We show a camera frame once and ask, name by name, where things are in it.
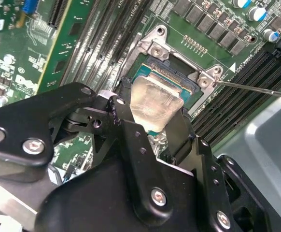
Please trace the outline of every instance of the screwdriver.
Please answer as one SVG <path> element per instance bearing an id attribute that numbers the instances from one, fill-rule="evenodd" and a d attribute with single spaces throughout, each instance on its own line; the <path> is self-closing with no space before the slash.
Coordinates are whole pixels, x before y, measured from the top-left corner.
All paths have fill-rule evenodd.
<path id="1" fill-rule="evenodd" d="M 250 90 L 250 91 L 254 91 L 254 92 L 269 94 L 269 95 L 275 96 L 275 97 L 281 97 L 281 92 L 278 92 L 278 91 L 273 91 L 273 90 L 270 90 L 270 89 L 258 88 L 258 87 L 253 87 L 253 86 L 245 86 L 245 85 L 226 82 L 226 81 L 220 81 L 220 80 L 214 79 L 212 76 L 210 76 L 206 72 L 202 72 L 202 74 L 205 75 L 207 78 L 209 78 L 214 83 L 217 83 L 217 84 L 222 85 L 222 86 L 230 86 L 230 87 L 234 87 L 234 88 L 241 88 L 241 89 Z"/>

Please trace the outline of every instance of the capacitor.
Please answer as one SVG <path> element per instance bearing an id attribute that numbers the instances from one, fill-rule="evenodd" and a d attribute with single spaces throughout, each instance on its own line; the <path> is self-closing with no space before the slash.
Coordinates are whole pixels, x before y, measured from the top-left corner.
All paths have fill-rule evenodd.
<path id="1" fill-rule="evenodd" d="M 11 54 L 7 54 L 7 55 L 4 55 L 3 61 L 6 64 L 14 64 L 15 63 L 15 57 Z"/>
<path id="2" fill-rule="evenodd" d="M 248 11 L 248 19 L 250 21 L 262 21 L 266 17 L 266 9 L 264 7 L 254 6 Z"/>
<path id="3" fill-rule="evenodd" d="M 279 39 L 279 33 L 273 31 L 272 29 L 266 29 L 263 32 L 263 38 L 268 42 L 276 42 Z"/>
<path id="4" fill-rule="evenodd" d="M 3 107 L 4 105 L 6 105 L 8 103 L 8 99 L 5 96 L 0 96 L 0 107 Z"/>
<path id="5" fill-rule="evenodd" d="M 235 8 L 246 8 L 251 3 L 251 0 L 233 0 Z"/>

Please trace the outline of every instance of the motherboard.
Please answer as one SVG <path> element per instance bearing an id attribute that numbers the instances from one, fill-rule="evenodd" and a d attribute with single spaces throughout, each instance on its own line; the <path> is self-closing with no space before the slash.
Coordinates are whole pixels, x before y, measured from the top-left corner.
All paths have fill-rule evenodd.
<path id="1" fill-rule="evenodd" d="M 211 78 L 281 91 L 281 0 L 0 0 L 0 107 L 71 82 L 114 91 L 123 78 L 157 156 L 183 107 L 220 145 L 273 98 Z M 88 134 L 55 148 L 60 169 L 91 163 Z"/>

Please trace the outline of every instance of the blue connector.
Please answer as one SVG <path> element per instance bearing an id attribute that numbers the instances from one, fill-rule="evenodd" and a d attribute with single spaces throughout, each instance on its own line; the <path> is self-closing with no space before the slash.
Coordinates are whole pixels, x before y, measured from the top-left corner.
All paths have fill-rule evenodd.
<path id="1" fill-rule="evenodd" d="M 32 14 L 35 12 L 36 7 L 38 6 L 39 0 L 25 0 L 24 6 L 23 6 L 23 12 L 26 14 Z"/>

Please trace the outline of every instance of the screwdriver shaft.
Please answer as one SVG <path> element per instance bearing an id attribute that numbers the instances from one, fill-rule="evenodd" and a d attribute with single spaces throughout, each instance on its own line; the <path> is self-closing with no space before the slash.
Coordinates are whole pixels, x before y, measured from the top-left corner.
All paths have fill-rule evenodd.
<path id="1" fill-rule="evenodd" d="M 223 86 L 241 88 L 241 89 L 246 89 L 246 90 L 251 90 L 251 91 L 255 91 L 255 92 L 269 94 L 269 95 L 276 96 L 276 97 L 281 97 L 281 92 L 273 91 L 273 90 L 270 90 L 270 89 L 258 88 L 258 87 L 252 87 L 252 86 L 245 86 L 245 85 L 240 85 L 240 84 L 236 84 L 236 83 L 225 82 L 225 81 L 217 81 L 217 80 L 215 81 L 215 83 L 223 85 Z"/>

